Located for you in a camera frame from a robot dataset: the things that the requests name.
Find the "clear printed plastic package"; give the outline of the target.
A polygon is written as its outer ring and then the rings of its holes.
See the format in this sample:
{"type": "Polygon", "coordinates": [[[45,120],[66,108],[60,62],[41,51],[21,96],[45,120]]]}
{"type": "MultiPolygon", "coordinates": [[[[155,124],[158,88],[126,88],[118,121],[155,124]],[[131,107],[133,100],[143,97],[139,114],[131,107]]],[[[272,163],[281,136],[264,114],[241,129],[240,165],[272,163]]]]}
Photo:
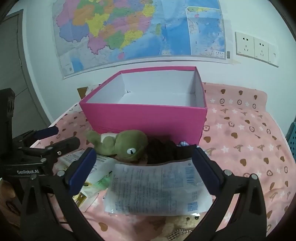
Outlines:
{"type": "Polygon", "coordinates": [[[115,164],[104,197],[112,214],[179,216],[202,213],[212,196],[192,160],[158,166],[115,164]]]}

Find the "black soft cloth item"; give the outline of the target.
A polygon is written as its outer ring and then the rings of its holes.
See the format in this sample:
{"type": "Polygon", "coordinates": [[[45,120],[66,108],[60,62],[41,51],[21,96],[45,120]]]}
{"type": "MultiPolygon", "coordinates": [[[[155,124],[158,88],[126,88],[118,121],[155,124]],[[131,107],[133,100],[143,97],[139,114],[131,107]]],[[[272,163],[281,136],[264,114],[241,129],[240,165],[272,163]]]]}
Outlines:
{"type": "Polygon", "coordinates": [[[173,161],[190,159],[197,145],[176,145],[173,141],[162,142],[153,139],[148,142],[145,149],[148,165],[158,165],[173,161]]]}

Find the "grey door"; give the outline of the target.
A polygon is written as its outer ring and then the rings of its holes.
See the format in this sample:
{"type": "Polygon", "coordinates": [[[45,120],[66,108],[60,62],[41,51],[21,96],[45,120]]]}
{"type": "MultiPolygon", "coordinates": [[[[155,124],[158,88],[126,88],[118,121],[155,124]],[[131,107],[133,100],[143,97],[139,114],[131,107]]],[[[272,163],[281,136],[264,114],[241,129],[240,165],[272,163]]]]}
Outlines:
{"type": "Polygon", "coordinates": [[[7,15],[1,23],[1,89],[5,88],[11,88],[16,95],[13,137],[50,125],[33,87],[25,59],[22,10],[7,15]]]}

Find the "white green tissue pack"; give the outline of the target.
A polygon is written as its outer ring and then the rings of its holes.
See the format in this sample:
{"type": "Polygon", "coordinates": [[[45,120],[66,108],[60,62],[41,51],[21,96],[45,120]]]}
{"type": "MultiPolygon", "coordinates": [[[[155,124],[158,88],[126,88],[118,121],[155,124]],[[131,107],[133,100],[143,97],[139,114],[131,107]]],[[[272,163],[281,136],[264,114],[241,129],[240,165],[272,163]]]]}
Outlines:
{"type": "MultiPolygon", "coordinates": [[[[84,150],[81,149],[60,157],[54,166],[55,170],[66,171],[74,161],[77,161],[82,156],[83,153],[84,150]]],[[[109,187],[111,172],[116,163],[117,160],[114,158],[102,155],[96,156],[96,162],[80,192],[73,196],[73,200],[80,211],[86,212],[97,198],[99,192],[106,190],[109,187]]]]}

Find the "pink patterned bed sheet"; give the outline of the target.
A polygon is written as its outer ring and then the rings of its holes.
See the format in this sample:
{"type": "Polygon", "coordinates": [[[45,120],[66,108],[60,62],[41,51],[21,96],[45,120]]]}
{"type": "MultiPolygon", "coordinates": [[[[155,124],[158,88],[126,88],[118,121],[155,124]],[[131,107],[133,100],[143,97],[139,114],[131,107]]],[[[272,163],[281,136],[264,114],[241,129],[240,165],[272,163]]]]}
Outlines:
{"type": "MultiPolygon", "coordinates": [[[[203,83],[207,116],[200,146],[221,169],[248,177],[255,173],[260,180],[266,206],[269,235],[280,222],[295,195],[295,160],[280,128],[265,111],[265,92],[203,83]]],[[[91,144],[85,132],[91,129],[79,104],[72,106],[55,121],[59,133],[35,142],[45,148],[76,136],[80,148],[91,144]]],[[[151,240],[161,232],[164,219],[131,215],[111,215],[103,211],[101,192],[84,213],[105,240],[151,240]]]]}

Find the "green plush turtle toy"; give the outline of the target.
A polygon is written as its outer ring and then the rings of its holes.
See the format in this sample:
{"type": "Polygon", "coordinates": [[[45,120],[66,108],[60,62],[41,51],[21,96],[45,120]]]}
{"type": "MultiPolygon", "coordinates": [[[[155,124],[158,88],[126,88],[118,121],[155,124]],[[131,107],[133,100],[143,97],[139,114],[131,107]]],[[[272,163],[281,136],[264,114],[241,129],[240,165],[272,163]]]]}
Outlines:
{"type": "Polygon", "coordinates": [[[139,130],[102,134],[91,130],[86,133],[86,139],[93,144],[97,154],[126,163],[137,162],[148,146],[146,134],[139,130]]]}

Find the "beige teddy bear plush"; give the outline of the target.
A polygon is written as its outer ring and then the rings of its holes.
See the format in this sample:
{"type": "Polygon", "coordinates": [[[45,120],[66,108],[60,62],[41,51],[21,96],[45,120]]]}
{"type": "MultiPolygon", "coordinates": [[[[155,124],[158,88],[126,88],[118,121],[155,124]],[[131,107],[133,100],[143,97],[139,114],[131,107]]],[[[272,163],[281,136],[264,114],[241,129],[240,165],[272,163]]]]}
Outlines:
{"type": "Polygon", "coordinates": [[[193,213],[181,216],[166,217],[162,236],[166,240],[184,240],[199,224],[201,215],[193,213]]]}

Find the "blue plastic basket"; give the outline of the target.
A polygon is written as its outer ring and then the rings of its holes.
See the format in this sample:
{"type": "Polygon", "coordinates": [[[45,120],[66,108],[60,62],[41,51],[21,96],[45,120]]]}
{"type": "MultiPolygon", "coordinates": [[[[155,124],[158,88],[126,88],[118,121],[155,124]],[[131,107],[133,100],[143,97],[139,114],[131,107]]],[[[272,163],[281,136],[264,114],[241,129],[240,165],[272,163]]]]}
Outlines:
{"type": "Polygon", "coordinates": [[[287,136],[287,143],[292,153],[294,160],[296,161],[296,122],[294,121],[288,130],[287,136]]]}

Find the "pink cardboard box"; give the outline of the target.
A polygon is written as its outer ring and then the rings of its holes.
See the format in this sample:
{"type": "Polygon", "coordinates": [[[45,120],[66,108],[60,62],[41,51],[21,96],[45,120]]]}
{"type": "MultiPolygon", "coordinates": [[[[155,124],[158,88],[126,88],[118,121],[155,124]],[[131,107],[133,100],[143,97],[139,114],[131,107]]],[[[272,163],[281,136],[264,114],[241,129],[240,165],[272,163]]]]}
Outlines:
{"type": "Polygon", "coordinates": [[[176,144],[198,144],[207,115],[205,92],[194,66],[122,70],[79,104],[98,133],[140,130],[176,144]]]}

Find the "colourful wall map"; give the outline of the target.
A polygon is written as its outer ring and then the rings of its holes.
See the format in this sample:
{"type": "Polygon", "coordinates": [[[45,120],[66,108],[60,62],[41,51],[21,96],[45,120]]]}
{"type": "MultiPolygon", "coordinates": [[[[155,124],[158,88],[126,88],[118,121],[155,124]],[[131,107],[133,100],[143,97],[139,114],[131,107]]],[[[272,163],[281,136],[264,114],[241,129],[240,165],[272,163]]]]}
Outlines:
{"type": "Polygon", "coordinates": [[[230,58],[218,1],[55,1],[52,18],[64,76],[150,57],[230,58]]]}

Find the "white wall socket panel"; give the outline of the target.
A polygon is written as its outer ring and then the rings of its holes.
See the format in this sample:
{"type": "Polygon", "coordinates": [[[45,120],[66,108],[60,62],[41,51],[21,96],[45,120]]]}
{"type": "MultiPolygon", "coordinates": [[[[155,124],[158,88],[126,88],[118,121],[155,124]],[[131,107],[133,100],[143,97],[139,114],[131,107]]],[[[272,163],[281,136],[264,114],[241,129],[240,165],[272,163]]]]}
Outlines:
{"type": "Polygon", "coordinates": [[[278,47],[259,38],[235,32],[236,54],[252,58],[278,68],[278,47]]]}

